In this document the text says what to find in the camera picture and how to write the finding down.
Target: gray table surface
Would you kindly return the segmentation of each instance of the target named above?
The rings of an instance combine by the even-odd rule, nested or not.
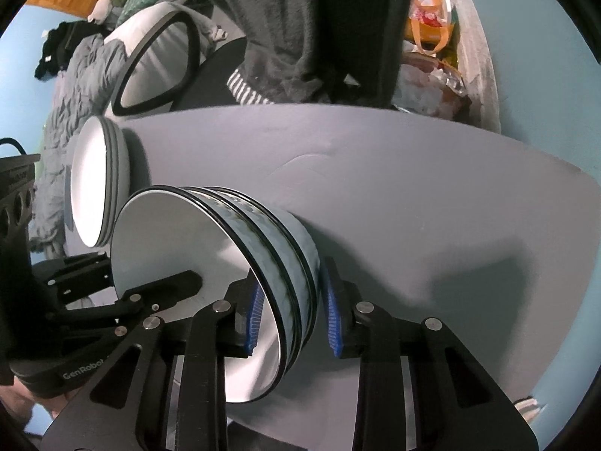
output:
[[[581,305],[597,183],[521,142],[383,110],[253,106],[123,125],[131,186],[219,185],[297,215],[343,278],[393,315],[438,316],[511,399],[528,396]],[[82,252],[67,233],[69,254]],[[281,384],[228,413],[314,451],[348,451],[358,362],[323,317]]]

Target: stack of plates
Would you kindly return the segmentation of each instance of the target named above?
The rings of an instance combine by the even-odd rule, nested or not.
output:
[[[258,343],[250,358],[226,358],[228,402],[263,397],[292,367],[311,337],[319,296],[319,255],[291,214],[224,188],[154,186],[121,210],[111,242],[118,296],[193,270],[200,292],[159,315],[192,317],[225,296],[249,271],[265,293]]]
[[[110,241],[116,215],[129,196],[129,156],[121,129],[104,117],[83,125],[71,165],[71,212],[90,248]]]

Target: metal pin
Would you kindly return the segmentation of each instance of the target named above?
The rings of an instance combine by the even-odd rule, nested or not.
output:
[[[374,311],[374,304],[371,302],[359,302],[356,307],[362,314],[371,314]]]
[[[146,317],[142,322],[142,326],[147,331],[151,329],[155,329],[160,325],[160,319],[156,316],[151,315],[150,317]]]
[[[430,317],[430,319],[426,319],[426,327],[431,331],[440,331],[442,329],[442,322],[437,318]]]
[[[227,300],[217,300],[213,304],[213,310],[215,310],[215,312],[227,312],[230,308],[231,303],[229,303]]]

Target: black bracket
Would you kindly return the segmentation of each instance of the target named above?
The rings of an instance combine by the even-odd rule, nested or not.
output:
[[[55,291],[54,297],[62,292],[68,300],[91,295],[112,284],[109,263],[104,254],[77,257],[47,273],[44,285],[54,281],[48,287]],[[201,286],[199,275],[185,271],[131,289],[110,306],[67,310],[58,303],[58,310],[46,313],[44,331],[25,348],[11,352],[10,369],[42,398],[79,388],[104,364],[128,331],[158,310],[193,297]]]
[[[184,354],[177,407],[178,451],[226,451],[225,357],[246,358],[256,280],[233,282],[225,300],[193,318],[138,324],[48,429],[42,451],[163,450],[175,356]]]
[[[335,307],[341,328],[337,355],[361,358],[353,451],[405,448],[402,355],[411,368],[417,450],[538,450],[530,426],[443,322],[395,319],[363,301],[332,259],[322,274],[325,306]]]

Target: white plate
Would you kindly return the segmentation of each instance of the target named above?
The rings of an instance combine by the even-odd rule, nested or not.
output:
[[[83,125],[71,165],[71,211],[87,247],[110,240],[117,212],[129,194],[129,156],[123,133],[104,117]]]
[[[119,213],[111,242],[117,295],[121,297],[128,289],[193,270],[202,276],[199,293],[158,315],[165,322],[184,319],[222,299],[229,285],[245,278],[253,264],[226,229],[196,197],[183,190],[152,187],[137,193]],[[284,373],[282,317],[279,308],[273,309],[273,297],[266,295],[252,357],[225,361],[228,402],[248,402],[266,395]]]
[[[94,247],[104,220],[106,143],[95,117],[82,127],[71,166],[71,211],[83,243]]]
[[[224,203],[217,193],[202,188],[188,191],[227,224],[231,230],[229,235],[233,239],[239,238],[240,242],[237,244],[242,244],[243,248],[248,250],[247,259],[255,263],[253,271],[264,277],[262,281],[266,287],[266,297],[272,306],[278,308],[283,321],[286,367],[290,368],[301,351],[302,323],[298,303],[293,300],[293,297],[296,298],[294,287],[289,283],[285,266],[281,265],[281,269],[278,266],[281,259],[272,255],[269,240],[265,239],[263,242],[259,233],[254,230],[256,226],[247,224],[245,218]]]

